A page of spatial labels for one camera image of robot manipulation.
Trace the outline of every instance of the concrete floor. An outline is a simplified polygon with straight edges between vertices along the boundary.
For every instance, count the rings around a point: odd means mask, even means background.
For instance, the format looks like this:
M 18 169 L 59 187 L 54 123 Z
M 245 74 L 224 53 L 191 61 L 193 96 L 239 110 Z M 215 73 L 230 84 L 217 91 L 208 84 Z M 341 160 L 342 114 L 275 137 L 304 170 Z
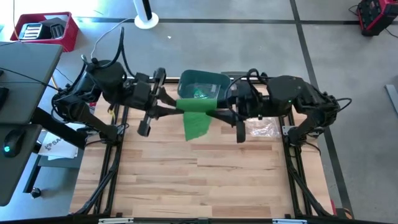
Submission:
M 295 0 L 302 20 L 355 21 L 348 8 L 359 0 Z M 135 17 L 131 0 L 18 0 L 16 18 L 22 13 L 70 11 L 74 16 Z M 151 0 L 153 10 L 162 19 L 280 19 L 292 20 L 289 0 Z M 0 40 L 12 32 L 12 4 L 2 2 L 0 24 L 5 24 Z M 98 37 L 115 24 L 78 23 L 80 33 L 76 49 L 62 54 L 58 64 L 70 79 L 81 67 L 80 55 L 89 56 Z M 169 76 L 177 77 L 186 69 L 210 72 L 246 71 L 255 67 L 270 76 L 295 75 L 309 81 L 305 60 L 294 24 L 224 24 L 161 23 L 152 30 L 139 30 L 124 24 L 127 58 L 133 72 L 151 74 L 165 67 Z M 398 34 L 398 26 L 389 30 Z M 113 57 L 119 29 L 99 44 L 96 56 Z M 331 126 L 349 199 L 355 218 L 379 222 L 397 222 L 398 213 L 398 118 L 392 108 L 385 84 L 398 86 L 398 39 L 382 32 L 368 38 L 356 25 L 303 25 L 315 76 L 321 91 L 337 98 L 350 97 L 353 103 L 338 115 Z M 55 72 L 59 84 L 66 80 Z M 50 109 L 46 90 L 40 103 Z M 323 168 L 331 198 L 341 205 L 325 140 L 319 140 Z M 44 168 L 36 187 L 43 197 L 31 200 L 22 194 L 23 186 L 34 162 L 25 169 L 17 190 L 6 207 L 0 208 L 0 220 L 66 215 L 77 178 L 77 170 Z

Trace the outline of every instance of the wooden tabletop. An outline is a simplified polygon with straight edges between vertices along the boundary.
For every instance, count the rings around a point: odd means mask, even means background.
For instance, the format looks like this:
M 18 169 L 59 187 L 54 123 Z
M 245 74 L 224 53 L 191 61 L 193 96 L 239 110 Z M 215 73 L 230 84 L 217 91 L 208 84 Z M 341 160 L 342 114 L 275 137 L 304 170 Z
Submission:
M 166 85 L 166 89 L 178 98 L 177 85 Z M 263 86 L 258 89 L 266 93 Z M 109 124 L 107 109 L 108 103 L 100 98 L 95 115 Z M 282 218 L 286 213 L 293 214 L 281 138 L 248 134 L 245 143 L 237 144 L 235 129 L 213 119 L 205 136 L 186 142 L 182 115 L 152 121 L 150 135 L 145 138 L 137 134 L 143 117 L 143 111 L 130 108 L 130 128 L 123 142 L 113 215 L 123 212 L 124 217 Z M 298 125 L 305 116 L 294 112 L 294 118 Z M 81 208 L 97 187 L 104 152 L 105 145 L 101 143 L 86 147 L 71 212 Z M 309 189 L 325 210 L 333 213 L 319 152 L 304 145 L 302 160 Z M 107 196 L 106 190 L 102 209 Z M 298 197 L 304 212 L 300 190 Z

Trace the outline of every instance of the red basket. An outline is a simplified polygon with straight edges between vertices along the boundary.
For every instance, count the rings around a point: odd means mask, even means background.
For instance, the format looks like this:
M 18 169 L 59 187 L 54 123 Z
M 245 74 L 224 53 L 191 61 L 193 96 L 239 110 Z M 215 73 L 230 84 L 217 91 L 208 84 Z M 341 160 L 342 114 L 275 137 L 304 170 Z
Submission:
M 41 13 L 41 14 L 23 14 L 20 16 L 16 25 L 17 34 L 21 32 L 22 26 L 29 22 L 41 22 L 46 20 L 45 16 L 57 16 L 66 15 L 68 16 L 67 25 L 63 37 L 59 39 L 47 39 L 47 40 L 22 40 L 23 42 L 30 42 L 36 44 L 59 44 L 63 46 L 64 52 L 71 52 L 75 48 L 77 33 L 79 27 L 76 25 L 70 12 L 53 12 L 53 13 Z M 10 40 L 18 40 L 15 33 L 12 33 Z

